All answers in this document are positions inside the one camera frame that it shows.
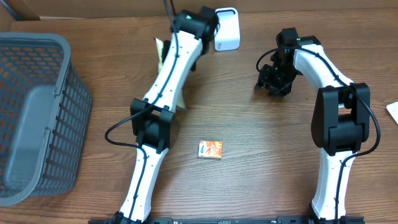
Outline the small orange box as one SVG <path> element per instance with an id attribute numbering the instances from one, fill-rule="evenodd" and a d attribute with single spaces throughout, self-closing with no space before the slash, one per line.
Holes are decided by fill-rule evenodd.
<path id="1" fill-rule="evenodd" d="M 221 159 L 223 155 L 222 141 L 201 140 L 198 147 L 198 157 L 205 159 Z"/>

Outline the yellow snack bag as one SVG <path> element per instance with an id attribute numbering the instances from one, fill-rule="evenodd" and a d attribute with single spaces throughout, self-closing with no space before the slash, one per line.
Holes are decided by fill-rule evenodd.
<path id="1" fill-rule="evenodd" d="M 157 53 L 158 53 L 158 58 L 159 58 L 158 72 L 160 73 L 161 68 L 163 66 L 163 63 L 165 61 L 165 58 L 166 58 L 166 56 L 168 54 L 171 41 L 169 41 L 169 40 L 161 40 L 161 39 L 158 39 L 158 38 L 155 38 L 154 40 L 155 40 Z M 183 99 L 183 91 L 182 90 L 180 90 L 180 93 L 179 93 L 179 96 L 178 96 L 178 99 L 177 99 L 176 108 L 178 110 L 188 111 L 187 106 L 185 104 L 185 101 Z"/>

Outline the white floral tube gold cap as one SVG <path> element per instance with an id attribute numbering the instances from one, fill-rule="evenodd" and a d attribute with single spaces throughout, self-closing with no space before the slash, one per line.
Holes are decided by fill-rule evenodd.
<path id="1" fill-rule="evenodd" d="M 393 120 L 396 122 L 396 124 L 398 124 L 398 101 L 387 105 L 386 109 L 393 118 Z"/>

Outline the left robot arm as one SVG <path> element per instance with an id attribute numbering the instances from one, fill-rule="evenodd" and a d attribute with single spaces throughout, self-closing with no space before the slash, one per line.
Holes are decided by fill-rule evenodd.
<path id="1" fill-rule="evenodd" d="M 144 223 L 151 210 L 161 163 L 172 147 L 172 124 L 177 101 L 190 71 L 207 53 L 218 26 L 216 11 L 203 6 L 198 13 L 182 10 L 172 19 L 172 38 L 164 46 L 164 61 L 154 84 L 142 100 L 133 100 L 129 121 L 136 136 L 136 165 L 127 197 L 113 223 Z"/>

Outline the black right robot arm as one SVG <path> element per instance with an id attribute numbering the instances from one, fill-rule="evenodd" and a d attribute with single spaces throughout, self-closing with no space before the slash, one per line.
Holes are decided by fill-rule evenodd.
<path id="1" fill-rule="evenodd" d="M 354 158 L 369 137 L 370 89 L 344 76 L 315 36 L 299 37 L 293 27 L 282 29 L 275 39 L 277 48 L 267 52 L 272 64 L 256 67 L 255 88 L 284 97 L 302 75 L 317 94 L 311 135 L 320 168 L 307 223 L 364 223 L 363 217 L 347 216 L 345 194 Z"/>

